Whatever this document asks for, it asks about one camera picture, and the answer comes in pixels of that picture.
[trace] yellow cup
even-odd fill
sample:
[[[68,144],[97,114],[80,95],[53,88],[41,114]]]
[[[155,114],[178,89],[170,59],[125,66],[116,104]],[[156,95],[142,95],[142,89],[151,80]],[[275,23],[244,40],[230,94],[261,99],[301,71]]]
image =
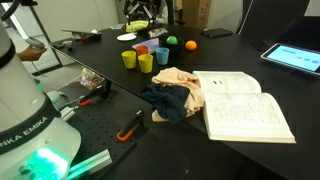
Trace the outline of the yellow cup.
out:
[[[137,58],[135,51],[124,51],[121,56],[127,69],[133,69],[136,67]]]
[[[142,54],[138,57],[141,72],[150,73],[152,71],[153,56],[150,54]]]

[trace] dark blue cloth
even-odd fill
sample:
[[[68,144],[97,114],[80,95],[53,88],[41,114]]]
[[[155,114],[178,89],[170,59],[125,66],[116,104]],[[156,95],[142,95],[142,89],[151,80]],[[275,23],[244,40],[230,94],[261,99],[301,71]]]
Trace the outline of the dark blue cloth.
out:
[[[171,122],[178,122],[187,116],[184,104],[189,96],[190,89],[183,86],[166,86],[150,84],[142,90],[142,98],[158,110],[162,118]]]

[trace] beige cloth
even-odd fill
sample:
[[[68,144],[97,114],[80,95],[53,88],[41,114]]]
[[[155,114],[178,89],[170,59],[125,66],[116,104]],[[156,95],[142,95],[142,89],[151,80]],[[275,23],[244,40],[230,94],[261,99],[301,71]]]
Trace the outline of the beige cloth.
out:
[[[204,105],[204,95],[196,75],[172,67],[161,70],[157,76],[152,78],[152,82],[156,84],[163,83],[164,86],[179,85],[189,88],[190,93],[184,104],[187,110],[187,117],[199,111]],[[157,111],[152,114],[152,118],[154,121],[165,121]]]

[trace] open book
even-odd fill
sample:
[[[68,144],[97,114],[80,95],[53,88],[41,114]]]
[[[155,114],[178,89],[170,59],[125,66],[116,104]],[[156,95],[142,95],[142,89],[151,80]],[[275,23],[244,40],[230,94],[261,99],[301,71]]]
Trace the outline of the open book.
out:
[[[243,72],[194,71],[205,96],[209,138],[223,141],[296,143],[277,101]]]

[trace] green ball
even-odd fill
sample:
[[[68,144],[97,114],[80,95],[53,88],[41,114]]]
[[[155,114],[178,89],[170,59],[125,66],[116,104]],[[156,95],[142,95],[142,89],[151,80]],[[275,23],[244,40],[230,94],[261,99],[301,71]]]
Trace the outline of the green ball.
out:
[[[175,36],[169,36],[166,41],[167,44],[178,44],[178,39]]]

